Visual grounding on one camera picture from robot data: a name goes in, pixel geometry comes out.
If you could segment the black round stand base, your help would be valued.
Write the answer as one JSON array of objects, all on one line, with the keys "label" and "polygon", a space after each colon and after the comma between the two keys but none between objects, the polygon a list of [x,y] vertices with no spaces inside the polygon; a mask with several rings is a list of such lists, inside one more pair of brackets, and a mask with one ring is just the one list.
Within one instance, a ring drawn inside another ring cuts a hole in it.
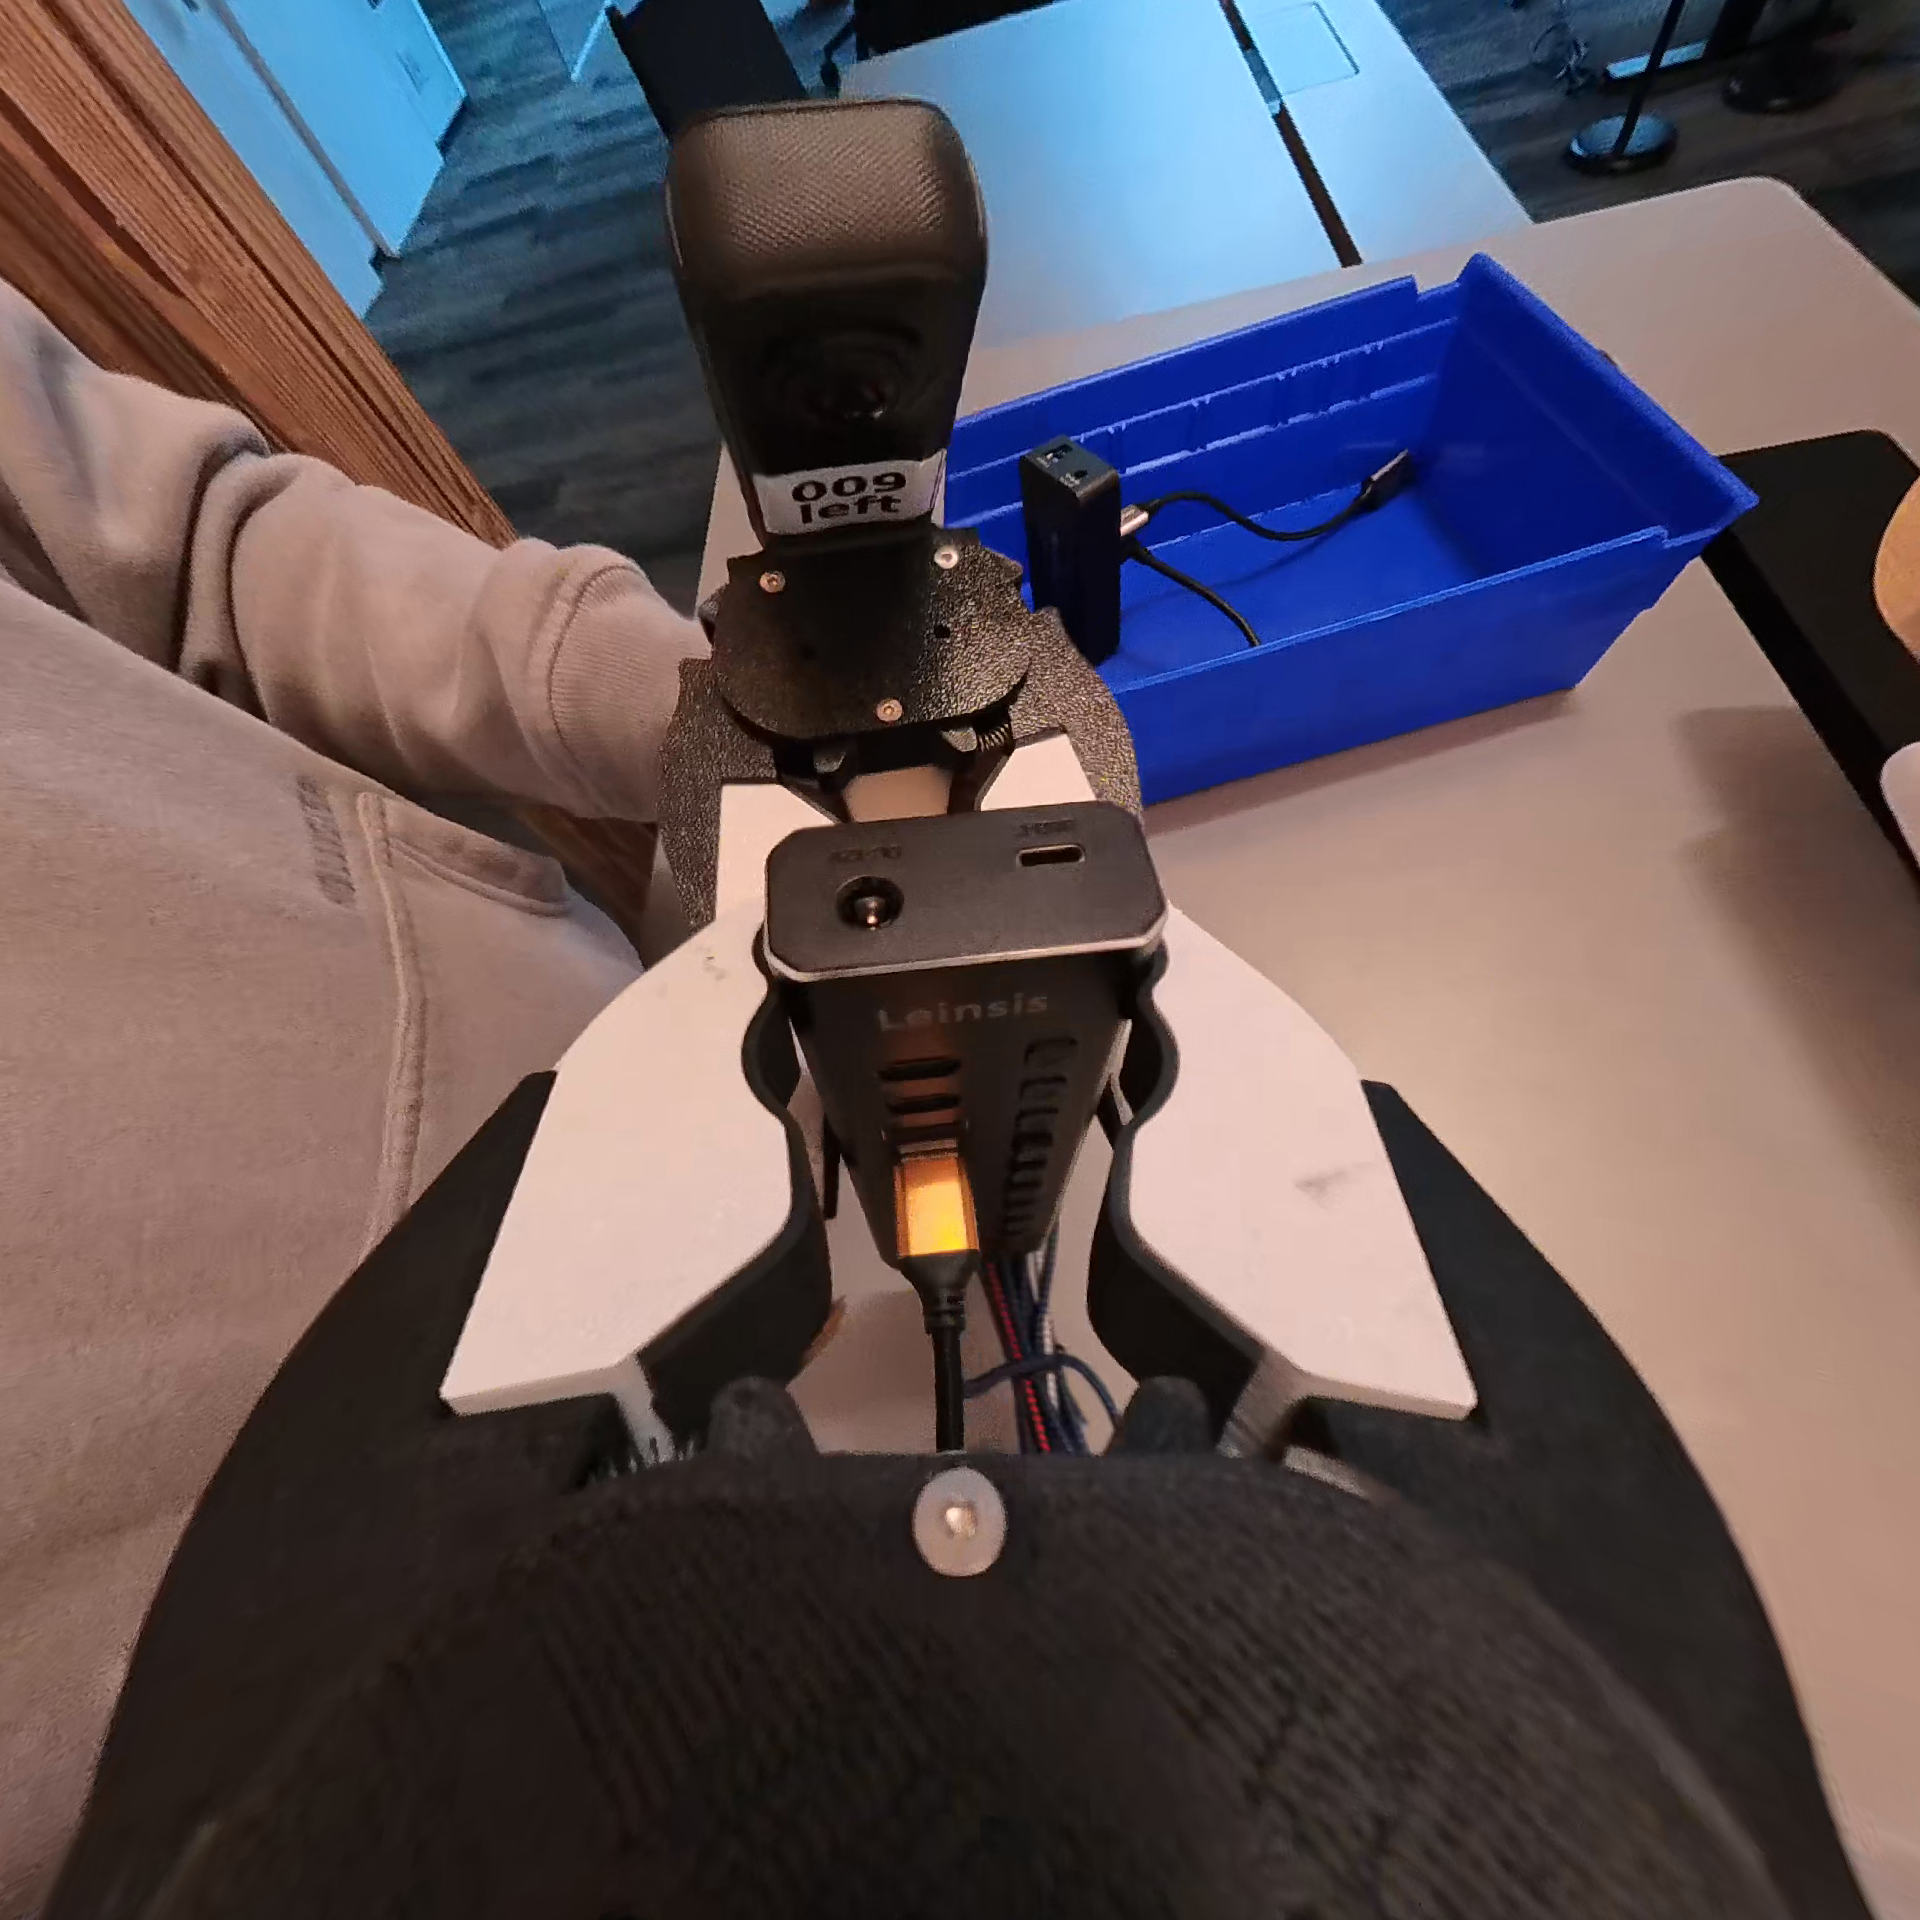
[{"label": "black round stand base", "polygon": [[1825,106],[1842,87],[1833,42],[1854,26],[1850,3],[1792,3],[1792,15],[1761,30],[1761,10],[1730,54],[1721,102],[1741,118],[1789,118]]}]

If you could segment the person's left forearm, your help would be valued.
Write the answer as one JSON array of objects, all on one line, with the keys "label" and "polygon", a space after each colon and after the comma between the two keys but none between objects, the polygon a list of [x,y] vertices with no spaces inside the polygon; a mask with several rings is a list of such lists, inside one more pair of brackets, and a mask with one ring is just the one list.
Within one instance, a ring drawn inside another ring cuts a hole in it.
[{"label": "person's left forearm", "polygon": [[704,631],[606,547],[488,547],[94,367],[2,286],[2,623],[69,616],[414,797],[660,821]]}]

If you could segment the white cabinet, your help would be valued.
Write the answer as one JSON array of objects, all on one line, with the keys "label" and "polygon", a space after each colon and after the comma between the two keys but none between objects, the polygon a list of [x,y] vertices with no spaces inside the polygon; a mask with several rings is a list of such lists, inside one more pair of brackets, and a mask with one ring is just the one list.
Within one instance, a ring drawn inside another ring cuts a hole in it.
[{"label": "white cabinet", "polygon": [[421,3],[126,3],[355,316],[444,171],[468,87]]}]

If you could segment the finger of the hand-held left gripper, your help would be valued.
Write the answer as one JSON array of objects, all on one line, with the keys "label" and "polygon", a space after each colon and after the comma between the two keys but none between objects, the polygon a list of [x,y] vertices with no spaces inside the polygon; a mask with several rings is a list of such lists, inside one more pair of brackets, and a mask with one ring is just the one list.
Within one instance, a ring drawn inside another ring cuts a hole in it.
[{"label": "finger of the hand-held left gripper", "polygon": [[715,925],[747,944],[765,925],[765,866],[795,832],[828,830],[833,817],[783,783],[727,783],[715,851]]},{"label": "finger of the hand-held left gripper", "polygon": [[1094,787],[1070,733],[1051,729],[1018,742],[998,761],[982,787],[982,815],[992,811],[1059,811],[1094,802]]}]

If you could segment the white table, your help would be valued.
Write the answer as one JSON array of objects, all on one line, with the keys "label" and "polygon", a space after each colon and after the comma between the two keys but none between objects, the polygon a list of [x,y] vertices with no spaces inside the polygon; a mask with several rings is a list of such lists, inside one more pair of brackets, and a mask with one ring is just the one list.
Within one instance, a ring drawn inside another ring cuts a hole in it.
[{"label": "white table", "polygon": [[1381,3],[1223,3],[1341,265],[1533,217]]},{"label": "white table", "polygon": [[1051,3],[843,68],[939,106],[986,206],[976,343],[1336,272],[1219,3]]}]

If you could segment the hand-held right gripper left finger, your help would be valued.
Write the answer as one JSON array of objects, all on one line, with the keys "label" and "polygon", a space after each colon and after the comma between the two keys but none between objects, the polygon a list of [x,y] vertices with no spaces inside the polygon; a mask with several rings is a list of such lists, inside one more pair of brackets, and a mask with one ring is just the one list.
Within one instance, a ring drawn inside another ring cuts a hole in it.
[{"label": "hand-held right gripper left finger", "polygon": [[439,1399],[611,1396],[637,1451],[704,1451],[729,1383],[796,1379],[833,1319],[796,1047],[760,916],[720,916],[563,1049]]}]

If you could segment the black pad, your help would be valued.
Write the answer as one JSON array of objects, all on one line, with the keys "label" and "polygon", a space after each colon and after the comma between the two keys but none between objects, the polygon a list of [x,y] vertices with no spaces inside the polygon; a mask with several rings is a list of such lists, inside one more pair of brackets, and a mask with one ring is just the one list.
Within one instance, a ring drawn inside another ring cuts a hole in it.
[{"label": "black pad", "polygon": [[1700,561],[1861,807],[1914,874],[1887,764],[1914,774],[1914,653],[1881,614],[1881,537],[1914,459],[1879,431],[1740,447],[1721,459],[1753,508]]}]

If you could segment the glossy black USB hub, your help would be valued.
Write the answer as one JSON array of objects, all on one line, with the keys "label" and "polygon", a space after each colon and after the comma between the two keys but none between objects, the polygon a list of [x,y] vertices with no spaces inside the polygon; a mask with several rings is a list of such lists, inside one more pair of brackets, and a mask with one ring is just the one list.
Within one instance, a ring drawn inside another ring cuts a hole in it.
[{"label": "glossy black USB hub", "polygon": [[1054,438],[1018,454],[1024,577],[1091,668],[1119,653],[1120,476],[1091,447]]}]

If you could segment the blue plastic bin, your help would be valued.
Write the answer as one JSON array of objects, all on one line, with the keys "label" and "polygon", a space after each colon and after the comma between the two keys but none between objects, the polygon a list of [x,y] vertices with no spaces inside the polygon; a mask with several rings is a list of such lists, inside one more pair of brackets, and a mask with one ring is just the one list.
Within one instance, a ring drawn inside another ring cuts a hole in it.
[{"label": "blue plastic bin", "polygon": [[1070,438],[1120,500],[1209,490],[1274,526],[1332,517],[1413,447],[1414,481],[1322,541],[1200,508],[1143,531],[1212,589],[1120,570],[1104,683],[1143,802],[1567,693],[1753,493],[1490,256],[1389,279],[960,418],[946,520],[1024,565],[1018,454]]}]

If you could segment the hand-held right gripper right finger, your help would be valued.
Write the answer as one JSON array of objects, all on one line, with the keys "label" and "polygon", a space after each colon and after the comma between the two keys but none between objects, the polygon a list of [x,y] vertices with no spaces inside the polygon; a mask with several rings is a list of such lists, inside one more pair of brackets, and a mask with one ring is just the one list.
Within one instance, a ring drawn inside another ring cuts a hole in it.
[{"label": "hand-held right gripper right finger", "polygon": [[1310,1399],[1461,1423],[1475,1383],[1346,1054],[1239,955],[1159,955],[1119,1071],[1089,1322],[1219,1453]]}]

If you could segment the black office chair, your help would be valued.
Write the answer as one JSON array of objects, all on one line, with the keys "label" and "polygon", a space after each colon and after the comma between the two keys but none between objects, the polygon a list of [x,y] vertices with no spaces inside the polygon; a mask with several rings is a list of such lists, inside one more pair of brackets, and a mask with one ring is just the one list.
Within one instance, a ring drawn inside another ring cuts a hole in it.
[{"label": "black office chair", "polygon": [[806,97],[765,3],[606,3],[606,26],[665,139],[720,108]]}]

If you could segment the silver-rimmed black USB hub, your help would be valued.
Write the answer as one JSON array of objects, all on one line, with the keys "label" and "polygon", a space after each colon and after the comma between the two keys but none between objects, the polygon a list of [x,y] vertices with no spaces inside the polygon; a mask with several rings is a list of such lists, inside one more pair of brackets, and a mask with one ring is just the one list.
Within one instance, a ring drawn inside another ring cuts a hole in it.
[{"label": "silver-rimmed black USB hub", "polygon": [[887,1264],[907,1162],[957,1158],[991,1260],[1040,1253],[1164,944],[1109,802],[786,837],[760,951]]}]

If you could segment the dark wooden beam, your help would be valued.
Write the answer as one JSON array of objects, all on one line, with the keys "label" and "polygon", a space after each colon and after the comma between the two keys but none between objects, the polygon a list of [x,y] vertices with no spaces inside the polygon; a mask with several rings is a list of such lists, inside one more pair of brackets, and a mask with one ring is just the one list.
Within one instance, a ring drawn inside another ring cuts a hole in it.
[{"label": "dark wooden beam", "polygon": [[107,372],[514,537],[122,3],[2,3],[2,282]]}]

